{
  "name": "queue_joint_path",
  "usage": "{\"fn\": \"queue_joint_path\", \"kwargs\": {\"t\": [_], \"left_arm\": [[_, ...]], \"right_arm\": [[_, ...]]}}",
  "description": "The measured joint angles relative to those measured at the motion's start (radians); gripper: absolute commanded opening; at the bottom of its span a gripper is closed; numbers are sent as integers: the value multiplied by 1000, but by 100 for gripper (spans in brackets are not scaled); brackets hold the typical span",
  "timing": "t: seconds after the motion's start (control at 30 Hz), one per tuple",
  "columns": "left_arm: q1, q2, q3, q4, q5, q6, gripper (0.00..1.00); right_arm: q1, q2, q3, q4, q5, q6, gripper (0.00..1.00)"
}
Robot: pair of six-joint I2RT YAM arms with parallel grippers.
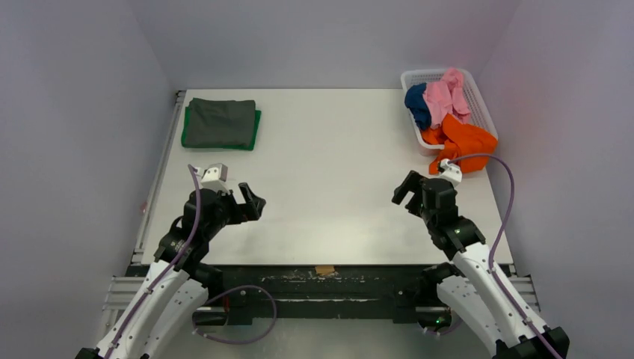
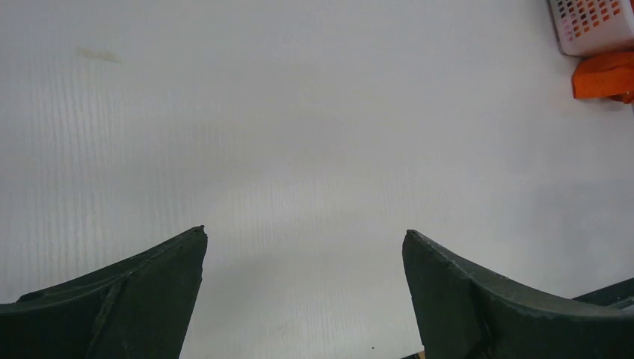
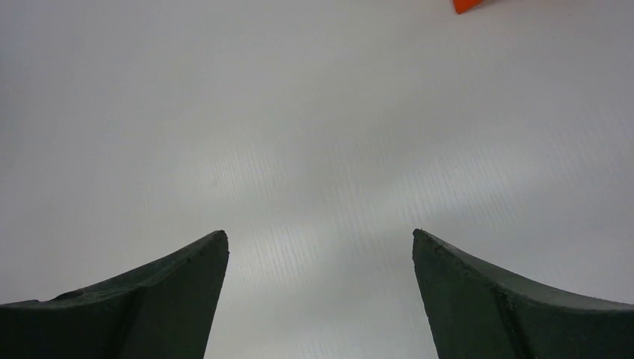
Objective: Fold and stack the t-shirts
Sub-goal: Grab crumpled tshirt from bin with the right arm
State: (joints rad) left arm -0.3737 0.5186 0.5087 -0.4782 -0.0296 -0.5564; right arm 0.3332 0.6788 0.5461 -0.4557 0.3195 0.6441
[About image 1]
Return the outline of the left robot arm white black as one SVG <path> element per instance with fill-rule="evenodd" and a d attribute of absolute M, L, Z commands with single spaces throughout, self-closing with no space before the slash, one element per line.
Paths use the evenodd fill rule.
<path fill-rule="evenodd" d="M 229 294 L 221 272 L 202 259 L 220 230 L 262 216 L 265 199 L 245 182 L 238 187 L 244 203 L 220 180 L 196 185 L 122 316 L 95 347 L 80 349 L 77 358 L 153 358 L 198 307 L 215 305 Z"/>

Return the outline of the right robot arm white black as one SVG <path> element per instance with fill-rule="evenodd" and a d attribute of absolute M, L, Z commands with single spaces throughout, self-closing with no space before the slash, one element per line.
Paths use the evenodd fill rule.
<path fill-rule="evenodd" d="M 570 339 L 561 327 L 550 327 L 525 301 L 490 254 L 473 221 L 458 212 L 457 192 L 444 178 L 411 171 L 392 198 L 405 196 L 412 215 L 425 222 L 434 245 L 448 258 L 419 285 L 429 304 L 448 305 L 485 344 L 492 358 L 565 358 Z"/>

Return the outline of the pink t shirt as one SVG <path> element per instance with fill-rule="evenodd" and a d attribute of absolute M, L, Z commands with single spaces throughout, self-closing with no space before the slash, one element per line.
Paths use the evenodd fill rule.
<path fill-rule="evenodd" d="M 451 67 L 435 82 L 428 82 L 422 98 L 431 115 L 431 129 L 441 126 L 445 116 L 451 114 L 460 123 L 470 122 L 471 111 L 464 96 L 464 74 Z"/>

